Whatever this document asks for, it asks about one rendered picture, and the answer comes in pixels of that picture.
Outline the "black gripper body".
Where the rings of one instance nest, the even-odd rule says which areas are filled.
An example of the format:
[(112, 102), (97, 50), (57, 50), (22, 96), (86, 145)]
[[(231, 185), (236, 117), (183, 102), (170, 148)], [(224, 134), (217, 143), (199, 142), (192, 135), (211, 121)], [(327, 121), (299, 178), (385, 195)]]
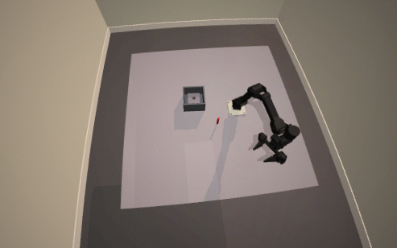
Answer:
[(267, 136), (263, 132), (258, 134), (258, 141), (259, 141), (260, 136), (264, 139), (263, 144), (266, 144), (267, 146), (269, 146), (269, 148), (272, 149), (274, 153), (276, 153), (276, 152), (278, 153), (278, 155), (280, 156), (279, 163), (280, 164), (285, 163), (287, 156), (282, 151), (278, 152), (278, 150), (279, 150), (278, 145), (276, 143), (273, 143), (272, 141), (271, 141), (272, 143), (268, 142)]

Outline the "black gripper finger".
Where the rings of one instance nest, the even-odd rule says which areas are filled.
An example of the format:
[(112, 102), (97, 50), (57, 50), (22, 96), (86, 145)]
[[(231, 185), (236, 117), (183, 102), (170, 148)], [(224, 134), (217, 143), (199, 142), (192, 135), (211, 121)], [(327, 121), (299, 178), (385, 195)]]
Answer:
[(269, 158), (263, 160), (263, 162), (264, 162), (264, 163), (265, 163), (265, 162), (276, 162), (276, 163), (278, 163), (278, 162), (279, 162), (279, 159), (280, 159), (280, 156), (279, 156), (278, 153), (276, 152), (273, 156), (271, 156), (271, 157), (269, 157)]
[(258, 144), (254, 147), (253, 151), (259, 149), (260, 147), (263, 147), (263, 141), (264, 141), (264, 139), (260, 136)]

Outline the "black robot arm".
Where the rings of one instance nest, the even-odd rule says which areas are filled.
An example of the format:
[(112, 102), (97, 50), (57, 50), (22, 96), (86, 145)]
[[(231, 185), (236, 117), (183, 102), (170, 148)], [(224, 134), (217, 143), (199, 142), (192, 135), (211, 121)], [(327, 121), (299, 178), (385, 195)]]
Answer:
[[(260, 94), (264, 93), (264, 94)], [(232, 100), (233, 110), (242, 110), (242, 106), (248, 103), (250, 97), (258, 98), (263, 101), (263, 104), (267, 110), (267, 115), (270, 119), (270, 127), (273, 135), (270, 137), (273, 143), (278, 145), (278, 149), (287, 143), (287, 145), (293, 141), (300, 134), (300, 129), (298, 126), (293, 126), (292, 124), (286, 124), (284, 120), (279, 116), (272, 100), (271, 95), (267, 92), (266, 87), (260, 83), (253, 85), (248, 88), (247, 92), (242, 96), (237, 97)], [(282, 135), (281, 135), (282, 134)], [(280, 137), (283, 139), (281, 139)]]

